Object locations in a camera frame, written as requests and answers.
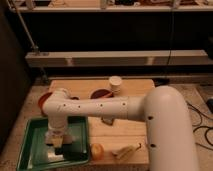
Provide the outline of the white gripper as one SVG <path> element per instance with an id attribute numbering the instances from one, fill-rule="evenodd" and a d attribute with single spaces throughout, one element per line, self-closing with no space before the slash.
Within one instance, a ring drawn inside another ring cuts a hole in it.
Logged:
<path id="1" fill-rule="evenodd" d="M 45 133 L 45 143 L 54 147 L 61 147 L 63 144 L 71 144 L 73 142 L 72 135 L 68 130 L 52 131 L 48 130 Z"/>

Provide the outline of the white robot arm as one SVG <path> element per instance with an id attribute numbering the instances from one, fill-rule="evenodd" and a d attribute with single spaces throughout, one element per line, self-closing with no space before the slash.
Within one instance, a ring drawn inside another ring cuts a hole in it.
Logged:
<path id="1" fill-rule="evenodd" d="M 150 171 L 199 171 L 187 104 L 179 91 L 159 86 L 136 97 L 73 100 L 65 89 L 54 91 L 42 105 L 48 126 L 62 132 L 69 116 L 143 121 L 147 125 Z"/>

